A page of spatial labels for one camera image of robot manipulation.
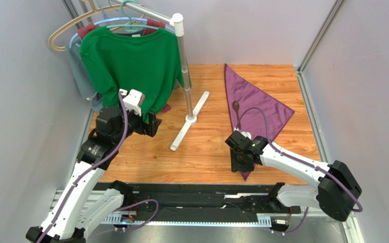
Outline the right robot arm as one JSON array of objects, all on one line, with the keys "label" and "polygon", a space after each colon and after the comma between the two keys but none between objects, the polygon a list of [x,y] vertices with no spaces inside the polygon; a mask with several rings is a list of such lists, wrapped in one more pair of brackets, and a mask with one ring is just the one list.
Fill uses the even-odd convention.
[{"label": "right robot arm", "polygon": [[286,207],[301,206],[322,210],[330,218],[344,222],[351,212],[360,212],[358,199],[362,189],[348,166],[336,160],[329,164],[288,151],[275,142],[257,136],[254,139],[234,131],[225,141],[230,147],[234,171],[262,165],[283,171],[304,182],[282,185],[273,194]]}]

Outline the purple cloth napkin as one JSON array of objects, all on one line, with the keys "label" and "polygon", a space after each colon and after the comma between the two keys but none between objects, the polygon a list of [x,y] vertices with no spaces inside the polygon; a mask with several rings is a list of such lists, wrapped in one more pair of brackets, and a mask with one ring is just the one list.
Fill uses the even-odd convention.
[{"label": "purple cloth napkin", "polygon": [[227,64],[224,66],[224,84],[233,130],[237,122],[235,111],[232,108],[235,100],[240,106],[239,116],[251,107],[258,107],[264,112],[268,129],[265,128],[263,115],[257,110],[247,112],[240,122],[240,131],[251,133],[252,138],[268,135],[274,141],[295,113],[292,108],[243,79]]}]

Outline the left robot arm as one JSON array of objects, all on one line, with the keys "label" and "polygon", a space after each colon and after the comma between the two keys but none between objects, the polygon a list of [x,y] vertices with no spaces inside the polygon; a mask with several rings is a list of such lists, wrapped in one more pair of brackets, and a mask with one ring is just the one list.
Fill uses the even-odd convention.
[{"label": "left robot arm", "polygon": [[57,204],[40,226],[29,228],[30,242],[86,242],[92,232],[114,210],[128,208],[133,200],[132,186],[114,181],[105,193],[85,209],[98,180],[119,152],[124,139],[133,133],[154,137],[161,119],[148,112],[148,122],[133,110],[118,106],[103,108],[96,127],[81,146],[70,181]]}]

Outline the brown wooden spoon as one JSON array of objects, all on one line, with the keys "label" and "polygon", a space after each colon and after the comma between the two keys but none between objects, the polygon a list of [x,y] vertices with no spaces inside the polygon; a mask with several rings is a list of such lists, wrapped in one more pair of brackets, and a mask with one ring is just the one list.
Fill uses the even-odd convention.
[{"label": "brown wooden spoon", "polygon": [[233,108],[233,110],[235,111],[235,114],[236,114],[236,117],[237,117],[236,128],[237,128],[238,130],[240,130],[240,129],[241,129],[240,116],[239,116],[239,108],[240,108],[240,106],[239,106],[238,101],[235,100],[235,101],[232,103],[232,108]]}]

